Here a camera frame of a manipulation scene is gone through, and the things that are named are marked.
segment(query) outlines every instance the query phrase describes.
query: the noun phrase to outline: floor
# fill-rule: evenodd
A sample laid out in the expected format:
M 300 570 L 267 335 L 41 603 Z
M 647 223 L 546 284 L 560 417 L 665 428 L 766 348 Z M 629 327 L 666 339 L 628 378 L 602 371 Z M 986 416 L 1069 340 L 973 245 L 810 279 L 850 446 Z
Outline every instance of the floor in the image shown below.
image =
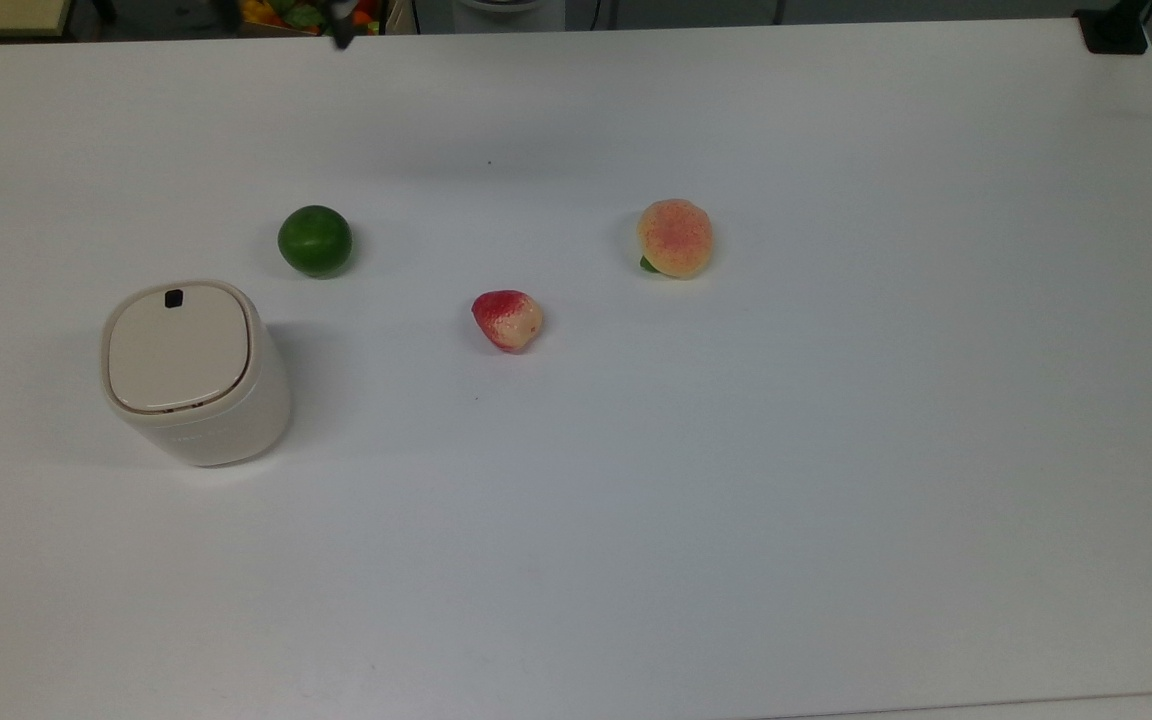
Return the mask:
M 114 0 L 119 20 L 103 40 L 187 40 L 223 37 L 212 0 Z M 414 0 L 425 33 L 452 32 L 457 0 Z M 613 0 L 566 0 L 568 31 L 608 28 Z M 74 0 L 74 22 L 96 23 L 91 0 Z M 768 24 L 776 0 L 620 0 L 617 28 Z M 1081 6 L 1111 0 L 794 0 L 785 23 L 905 22 L 948 18 L 1068 18 Z M 1152 40 L 1152 20 L 1149 23 Z

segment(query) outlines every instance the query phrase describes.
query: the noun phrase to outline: red strawberry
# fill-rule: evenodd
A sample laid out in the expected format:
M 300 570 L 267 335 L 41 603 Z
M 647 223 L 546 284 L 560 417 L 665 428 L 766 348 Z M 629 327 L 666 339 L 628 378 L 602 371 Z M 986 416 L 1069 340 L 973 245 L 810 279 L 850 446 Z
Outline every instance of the red strawberry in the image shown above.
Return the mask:
M 473 302 L 473 319 L 492 343 L 508 353 L 522 350 L 540 332 L 544 313 L 525 291 L 485 291 Z

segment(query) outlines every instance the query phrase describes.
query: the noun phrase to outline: green fruit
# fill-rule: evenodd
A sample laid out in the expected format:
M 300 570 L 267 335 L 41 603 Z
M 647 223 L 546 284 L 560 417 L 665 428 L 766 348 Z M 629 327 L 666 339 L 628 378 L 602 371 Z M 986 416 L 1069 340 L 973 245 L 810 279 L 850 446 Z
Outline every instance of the green fruit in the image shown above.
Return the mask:
M 349 223 L 323 205 L 294 211 L 278 229 L 278 251 L 288 265 L 306 275 L 321 276 L 340 270 L 351 250 Z

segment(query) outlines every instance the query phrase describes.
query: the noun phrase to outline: peach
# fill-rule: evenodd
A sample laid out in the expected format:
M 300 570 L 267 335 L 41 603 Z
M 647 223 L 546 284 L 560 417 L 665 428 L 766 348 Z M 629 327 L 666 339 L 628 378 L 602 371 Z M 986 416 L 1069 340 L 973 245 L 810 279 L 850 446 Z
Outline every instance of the peach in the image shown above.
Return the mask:
M 536 333 L 545 316 L 540 305 L 525 291 L 485 291 L 470 309 L 473 319 L 492 344 L 508 353 L 522 350 Z
M 645 270 L 690 278 L 708 265 L 714 232 L 708 215 L 689 200 L 653 202 L 639 218 Z

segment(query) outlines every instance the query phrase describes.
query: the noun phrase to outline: beige lid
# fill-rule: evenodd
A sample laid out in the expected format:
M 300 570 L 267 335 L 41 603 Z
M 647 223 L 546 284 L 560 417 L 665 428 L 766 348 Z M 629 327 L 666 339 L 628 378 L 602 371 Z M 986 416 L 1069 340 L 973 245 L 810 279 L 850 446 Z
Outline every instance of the beige lid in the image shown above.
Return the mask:
M 135 414 L 205 406 L 242 381 L 251 342 L 243 306 L 223 288 L 159 288 L 113 320 L 109 391 Z

